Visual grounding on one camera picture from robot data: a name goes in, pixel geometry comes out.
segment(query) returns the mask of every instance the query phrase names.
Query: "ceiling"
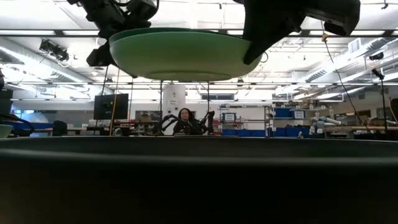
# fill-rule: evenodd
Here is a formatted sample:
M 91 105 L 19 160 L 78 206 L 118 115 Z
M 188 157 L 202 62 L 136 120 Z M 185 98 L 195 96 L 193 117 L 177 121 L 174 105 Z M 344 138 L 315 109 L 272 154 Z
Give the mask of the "ceiling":
M 387 0 L 389 7 L 381 9 L 383 0 L 362 0 L 361 19 L 357 30 L 398 29 L 398 0 Z M 76 5 L 71 6 L 66 0 L 0 0 L 0 33 L 1 30 L 95 30 L 93 23 L 85 19 L 86 12 Z M 232 0 L 160 0 L 158 13 L 150 20 L 153 27 L 188 27 L 194 29 L 242 29 L 244 24 L 244 8 Z M 320 30 L 320 21 L 306 18 L 302 29 Z M 93 82 L 103 82 L 104 70 L 90 68 L 85 59 L 95 48 L 104 43 L 94 37 L 2 37 L 11 42 L 44 57 L 39 50 L 42 39 L 68 49 L 72 60 L 67 63 L 57 63 L 48 57 L 57 67 L 64 67 L 65 72 L 71 71 Z M 355 38 L 328 39 L 328 48 L 332 57 L 347 51 L 348 43 Z M 263 56 L 266 63 L 260 65 L 244 77 L 245 82 L 294 82 L 295 74 L 307 73 L 329 60 L 329 54 L 321 38 L 291 37 L 284 38 L 267 50 Z M 346 75 L 352 75 L 364 70 L 364 59 L 352 60 L 350 65 L 341 69 Z M 110 66 L 108 77 L 113 81 L 119 70 Z M 119 82 L 131 82 L 132 78 L 120 72 Z M 150 82 L 143 78 L 135 82 Z

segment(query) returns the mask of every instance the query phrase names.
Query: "person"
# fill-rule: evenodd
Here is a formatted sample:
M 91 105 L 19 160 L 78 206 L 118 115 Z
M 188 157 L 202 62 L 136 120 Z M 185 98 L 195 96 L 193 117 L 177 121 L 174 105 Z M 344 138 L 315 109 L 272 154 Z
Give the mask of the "person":
M 195 119 L 193 113 L 188 108 L 182 108 L 178 112 L 178 118 L 186 121 L 186 123 L 178 121 L 173 128 L 173 135 L 177 133 L 184 133 L 185 128 L 189 128 L 191 135 L 202 135 L 202 128 L 199 120 Z

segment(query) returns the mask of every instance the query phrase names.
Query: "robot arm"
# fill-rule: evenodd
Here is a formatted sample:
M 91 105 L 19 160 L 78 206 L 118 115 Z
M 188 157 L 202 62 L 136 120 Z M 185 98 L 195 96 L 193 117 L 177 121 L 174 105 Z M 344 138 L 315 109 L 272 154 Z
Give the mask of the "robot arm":
M 67 0 L 87 12 L 99 36 L 108 40 L 118 32 L 150 27 L 148 21 L 157 12 L 152 0 Z M 308 17 L 325 21 L 325 30 L 337 35 L 350 35 L 359 21 L 360 0 L 234 0 L 243 4 L 246 18 L 243 39 L 251 41 L 243 62 L 250 64 L 274 43 L 292 32 L 300 32 Z M 90 66 L 116 65 L 109 43 L 94 49 L 87 58 Z

